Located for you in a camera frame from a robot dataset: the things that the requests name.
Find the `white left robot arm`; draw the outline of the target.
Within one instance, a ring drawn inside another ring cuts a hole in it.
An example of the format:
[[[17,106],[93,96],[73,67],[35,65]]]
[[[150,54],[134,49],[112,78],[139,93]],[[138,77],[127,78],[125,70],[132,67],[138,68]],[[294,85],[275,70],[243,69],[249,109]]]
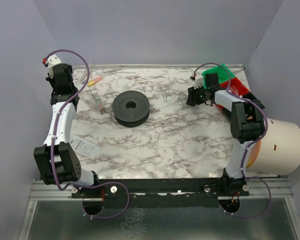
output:
[[[43,146],[33,152],[40,177],[46,185],[58,182],[78,186],[93,186],[98,176],[82,169],[80,161],[70,145],[72,121],[77,111],[78,89],[73,83],[72,66],[58,63],[50,66],[45,78],[52,86],[50,104],[52,119]]]

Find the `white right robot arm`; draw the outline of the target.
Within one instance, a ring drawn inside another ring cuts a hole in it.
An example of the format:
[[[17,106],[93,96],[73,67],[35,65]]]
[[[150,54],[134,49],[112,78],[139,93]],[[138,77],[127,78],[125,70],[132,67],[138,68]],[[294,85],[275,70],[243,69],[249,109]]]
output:
[[[234,144],[225,175],[231,180],[244,178],[252,148],[268,130],[268,122],[263,112],[265,108],[253,94],[236,95],[229,88],[220,87],[218,74],[209,73],[206,77],[190,77],[194,86],[188,88],[188,106],[201,104],[222,106],[230,112],[230,132]]]

